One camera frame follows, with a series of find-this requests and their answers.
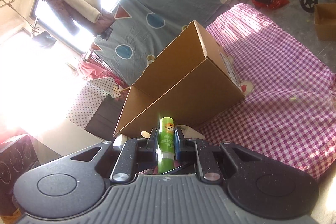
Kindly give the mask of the pink hanging clothes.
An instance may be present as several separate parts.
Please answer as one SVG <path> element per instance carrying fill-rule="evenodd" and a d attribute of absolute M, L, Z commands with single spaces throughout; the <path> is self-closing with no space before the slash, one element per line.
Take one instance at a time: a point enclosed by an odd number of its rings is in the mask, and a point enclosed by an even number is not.
<path fill-rule="evenodd" d="M 85 80 L 102 79 L 107 77 L 117 79 L 117 76 L 111 70 L 92 59 L 91 56 L 88 59 L 85 57 L 85 54 L 81 55 L 77 64 L 76 72 L 78 76 Z"/>

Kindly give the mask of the blue patterned bedsheet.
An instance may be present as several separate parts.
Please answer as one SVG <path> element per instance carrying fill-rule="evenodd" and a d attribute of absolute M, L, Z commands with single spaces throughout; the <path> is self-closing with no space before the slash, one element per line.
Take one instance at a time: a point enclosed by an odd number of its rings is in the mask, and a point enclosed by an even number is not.
<path fill-rule="evenodd" d="M 128 85 L 193 20 L 207 27 L 233 0 L 120 0 L 112 32 L 96 53 Z"/>

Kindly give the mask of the small floor cardboard box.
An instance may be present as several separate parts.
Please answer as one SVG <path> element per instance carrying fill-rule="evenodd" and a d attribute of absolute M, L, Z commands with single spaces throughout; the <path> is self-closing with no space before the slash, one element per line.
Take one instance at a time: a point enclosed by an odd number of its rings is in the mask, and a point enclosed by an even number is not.
<path fill-rule="evenodd" d="M 336 3 L 320 3 L 314 7 L 314 26 L 319 40 L 336 40 Z"/>

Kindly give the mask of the brown cardboard box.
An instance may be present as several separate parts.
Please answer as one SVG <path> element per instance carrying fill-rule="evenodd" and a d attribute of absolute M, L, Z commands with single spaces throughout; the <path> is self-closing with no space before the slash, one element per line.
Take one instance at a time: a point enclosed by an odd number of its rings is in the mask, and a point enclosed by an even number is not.
<path fill-rule="evenodd" d="M 136 138 L 163 117 L 197 127 L 243 98 L 223 47 L 194 20 L 130 86 L 114 135 Z"/>

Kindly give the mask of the white supplement bottle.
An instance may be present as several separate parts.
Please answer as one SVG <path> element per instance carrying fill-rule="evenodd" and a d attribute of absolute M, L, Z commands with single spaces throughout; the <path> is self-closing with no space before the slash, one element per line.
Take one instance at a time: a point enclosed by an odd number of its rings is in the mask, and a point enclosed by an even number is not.
<path fill-rule="evenodd" d="M 129 139 L 130 139 L 130 137 L 127 137 L 126 135 L 120 134 L 114 140 L 113 145 L 118 146 L 118 147 L 123 146 Z"/>

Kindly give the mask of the green glue stick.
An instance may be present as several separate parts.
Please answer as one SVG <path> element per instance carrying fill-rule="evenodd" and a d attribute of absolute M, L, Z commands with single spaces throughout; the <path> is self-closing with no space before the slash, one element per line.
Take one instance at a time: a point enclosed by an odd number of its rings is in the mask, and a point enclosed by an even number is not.
<path fill-rule="evenodd" d="M 163 117 L 159 121 L 158 135 L 158 173 L 163 174 L 174 169 L 174 120 Z"/>

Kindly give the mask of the purple checkered tablecloth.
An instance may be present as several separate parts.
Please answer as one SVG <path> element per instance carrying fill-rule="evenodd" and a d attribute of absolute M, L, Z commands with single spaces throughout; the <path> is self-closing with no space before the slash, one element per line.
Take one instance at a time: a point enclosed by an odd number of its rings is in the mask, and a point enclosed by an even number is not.
<path fill-rule="evenodd" d="M 293 36 L 239 3 L 207 31 L 252 90 L 198 130 L 320 178 L 335 161 L 335 74 Z"/>

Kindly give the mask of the white USB charger plug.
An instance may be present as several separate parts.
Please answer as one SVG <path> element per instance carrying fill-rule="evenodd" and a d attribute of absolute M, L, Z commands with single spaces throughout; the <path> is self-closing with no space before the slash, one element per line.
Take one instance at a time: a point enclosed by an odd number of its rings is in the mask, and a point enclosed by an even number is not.
<path fill-rule="evenodd" d="M 193 129 L 190 126 L 185 125 L 179 125 L 179 127 L 182 129 L 183 136 L 186 139 L 202 139 L 205 140 L 205 136 Z"/>

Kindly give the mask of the dark cabinet with dotted cloth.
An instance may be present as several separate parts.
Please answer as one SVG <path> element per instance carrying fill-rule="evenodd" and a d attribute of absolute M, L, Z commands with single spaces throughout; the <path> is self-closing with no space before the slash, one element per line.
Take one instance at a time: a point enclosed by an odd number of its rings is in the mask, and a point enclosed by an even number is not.
<path fill-rule="evenodd" d="M 124 102 L 125 94 L 114 78 L 92 79 L 82 85 L 67 119 L 98 138 L 114 141 Z"/>

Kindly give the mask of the green dropper bottle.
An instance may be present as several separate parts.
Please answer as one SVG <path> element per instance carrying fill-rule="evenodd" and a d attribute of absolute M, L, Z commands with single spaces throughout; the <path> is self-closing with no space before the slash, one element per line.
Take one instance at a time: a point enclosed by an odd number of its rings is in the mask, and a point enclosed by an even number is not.
<path fill-rule="evenodd" d="M 149 139 L 150 138 L 150 133 L 148 133 L 147 131 L 142 131 L 141 132 L 141 136 L 143 138 Z"/>

